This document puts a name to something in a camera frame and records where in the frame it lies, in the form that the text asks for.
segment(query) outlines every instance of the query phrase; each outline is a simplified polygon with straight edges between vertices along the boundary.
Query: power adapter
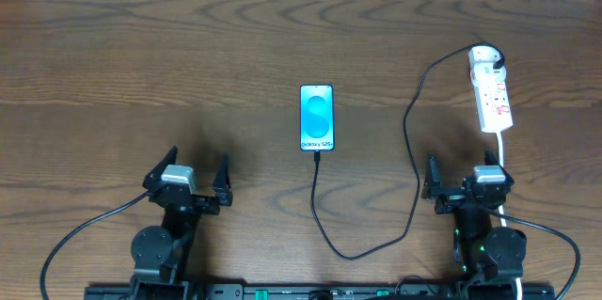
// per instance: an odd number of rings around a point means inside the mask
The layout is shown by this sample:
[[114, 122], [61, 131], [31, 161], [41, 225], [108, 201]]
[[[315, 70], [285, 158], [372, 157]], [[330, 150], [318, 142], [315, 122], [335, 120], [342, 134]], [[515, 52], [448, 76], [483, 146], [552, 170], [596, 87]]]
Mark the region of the power adapter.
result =
[[496, 69], [501, 55], [495, 48], [476, 46], [468, 52], [470, 80], [474, 86], [481, 131], [498, 133], [510, 128], [512, 114], [506, 90], [506, 68]]

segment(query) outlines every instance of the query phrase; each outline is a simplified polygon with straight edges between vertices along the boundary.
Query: blue phone screen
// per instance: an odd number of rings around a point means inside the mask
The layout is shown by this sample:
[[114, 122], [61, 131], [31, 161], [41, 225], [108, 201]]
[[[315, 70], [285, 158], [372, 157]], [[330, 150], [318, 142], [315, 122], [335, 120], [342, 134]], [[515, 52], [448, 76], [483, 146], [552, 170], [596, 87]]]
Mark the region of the blue phone screen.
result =
[[335, 148], [332, 95], [331, 85], [301, 86], [301, 150]]

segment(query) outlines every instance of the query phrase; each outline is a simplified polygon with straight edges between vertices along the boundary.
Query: wood grain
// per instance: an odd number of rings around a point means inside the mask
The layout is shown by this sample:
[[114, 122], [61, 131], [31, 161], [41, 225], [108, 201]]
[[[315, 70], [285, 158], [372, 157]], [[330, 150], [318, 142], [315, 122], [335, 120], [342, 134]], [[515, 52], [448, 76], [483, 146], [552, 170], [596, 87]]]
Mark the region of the wood grain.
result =
[[[408, 237], [340, 261], [309, 212], [310, 155], [298, 149], [298, 87], [336, 94], [337, 149], [317, 207], [332, 240], [361, 252], [403, 230], [416, 181], [402, 115], [424, 69], [488, 40], [507, 56], [516, 185], [508, 213], [565, 232], [583, 263], [567, 299], [602, 292], [602, 0], [0, 0], [0, 297], [39, 298], [40, 268], [81, 222], [137, 196], [172, 145], [208, 186], [228, 152], [234, 204], [201, 222], [192, 276], [248, 282], [394, 282], [460, 273], [452, 218], [420, 201]], [[424, 171], [450, 182], [496, 147], [479, 133], [467, 60], [431, 73], [408, 120]], [[75, 236], [51, 297], [127, 282], [130, 242], [158, 224], [143, 202]], [[525, 279], [559, 290], [570, 247], [529, 238]]]

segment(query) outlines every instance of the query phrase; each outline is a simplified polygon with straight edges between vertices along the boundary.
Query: power strip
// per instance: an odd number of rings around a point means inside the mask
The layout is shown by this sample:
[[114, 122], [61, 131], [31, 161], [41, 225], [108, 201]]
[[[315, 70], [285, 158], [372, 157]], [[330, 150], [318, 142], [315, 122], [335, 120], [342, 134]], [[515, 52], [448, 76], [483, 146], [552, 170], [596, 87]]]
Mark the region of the power strip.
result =
[[494, 69], [501, 55], [489, 46], [476, 46], [468, 52], [470, 80], [474, 86], [481, 131], [498, 133], [510, 128], [512, 113], [506, 89], [506, 68]]

